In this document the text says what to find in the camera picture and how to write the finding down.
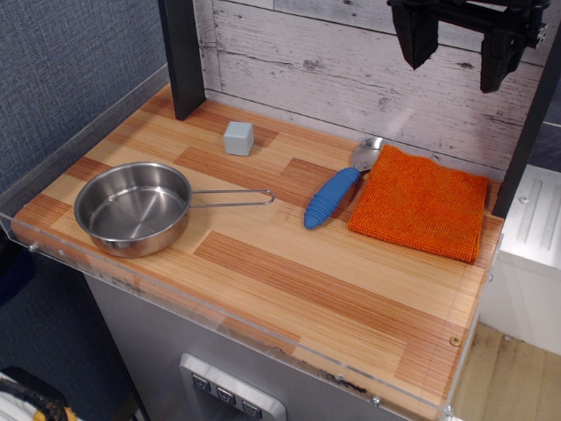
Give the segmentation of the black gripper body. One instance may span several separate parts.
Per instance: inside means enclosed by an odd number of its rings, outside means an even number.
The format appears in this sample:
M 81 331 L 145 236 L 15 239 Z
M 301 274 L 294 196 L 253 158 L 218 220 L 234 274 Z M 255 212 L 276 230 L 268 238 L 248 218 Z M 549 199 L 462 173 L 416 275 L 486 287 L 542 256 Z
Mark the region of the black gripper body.
M 389 1 L 392 4 L 428 5 L 438 23 L 485 33 L 504 28 L 520 33 L 525 47 L 536 48 L 545 38 L 543 13 L 548 1 Z

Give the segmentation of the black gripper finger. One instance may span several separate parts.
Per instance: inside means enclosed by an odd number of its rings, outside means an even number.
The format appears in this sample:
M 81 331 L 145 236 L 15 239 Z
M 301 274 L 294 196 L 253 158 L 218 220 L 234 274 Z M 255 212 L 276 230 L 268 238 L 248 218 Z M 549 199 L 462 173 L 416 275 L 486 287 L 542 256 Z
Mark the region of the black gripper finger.
M 391 12 L 404 60 L 417 69 L 438 49 L 438 19 L 428 5 L 392 4 Z
M 516 31 L 494 28 L 485 32 L 481 43 L 480 90 L 498 91 L 505 77 L 518 68 L 524 50 L 524 38 Z

